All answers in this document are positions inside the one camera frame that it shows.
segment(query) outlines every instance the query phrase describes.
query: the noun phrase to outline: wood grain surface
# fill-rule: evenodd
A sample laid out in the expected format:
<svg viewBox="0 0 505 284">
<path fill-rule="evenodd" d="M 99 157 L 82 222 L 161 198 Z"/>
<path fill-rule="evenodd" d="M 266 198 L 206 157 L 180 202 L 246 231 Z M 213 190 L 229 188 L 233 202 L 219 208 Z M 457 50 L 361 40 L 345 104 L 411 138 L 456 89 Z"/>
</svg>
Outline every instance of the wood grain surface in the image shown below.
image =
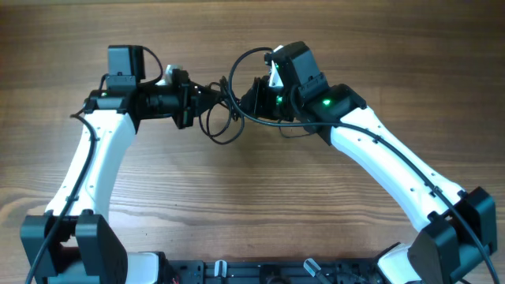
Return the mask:
<svg viewBox="0 0 505 284">
<path fill-rule="evenodd" d="M 492 260 L 505 281 L 502 2 L 203 1 L 0 7 L 0 282 L 28 271 L 20 224 L 65 177 L 81 130 L 68 115 L 107 71 L 109 44 L 150 47 L 206 84 L 246 50 L 298 40 L 331 84 L 351 86 L 425 162 L 494 196 Z M 262 55 L 246 59 L 236 93 L 266 72 Z M 225 117 L 216 112 L 212 128 Z M 110 210 L 127 250 L 171 260 L 374 256 L 417 235 L 395 201 L 319 137 L 285 140 L 250 121 L 227 146 L 198 127 L 143 121 Z M 467 279 L 491 282 L 484 264 Z"/>
</svg>

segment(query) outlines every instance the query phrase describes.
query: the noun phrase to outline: black mounting base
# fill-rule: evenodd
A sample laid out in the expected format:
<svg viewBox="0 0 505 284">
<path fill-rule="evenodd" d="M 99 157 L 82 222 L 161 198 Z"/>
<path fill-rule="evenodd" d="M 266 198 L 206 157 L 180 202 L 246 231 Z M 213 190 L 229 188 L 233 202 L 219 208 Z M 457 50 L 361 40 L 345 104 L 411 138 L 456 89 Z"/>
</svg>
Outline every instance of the black mounting base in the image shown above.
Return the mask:
<svg viewBox="0 0 505 284">
<path fill-rule="evenodd" d="M 487 254 L 497 250 L 496 206 L 481 187 L 470 193 L 461 191 L 462 199 L 454 205 L 468 222 Z M 456 283 L 483 261 L 477 246 L 450 211 L 435 212 L 409 249 L 413 269 L 427 283 Z"/>
<path fill-rule="evenodd" d="M 303 262 L 226 263 L 226 277 L 215 276 L 216 263 L 200 260 L 169 261 L 178 277 L 164 279 L 170 284 L 321 284 Z M 376 269 L 376 259 L 342 259 L 319 262 L 320 273 L 334 284 L 383 284 L 387 281 Z"/>
<path fill-rule="evenodd" d="M 21 242 L 33 265 L 57 216 L 26 216 L 21 226 Z M 62 245 L 71 236 L 77 248 Z M 49 245 L 35 272 L 37 283 L 124 283 L 128 272 L 125 248 L 105 218 L 83 211 L 65 217 L 53 243 Z"/>
</svg>

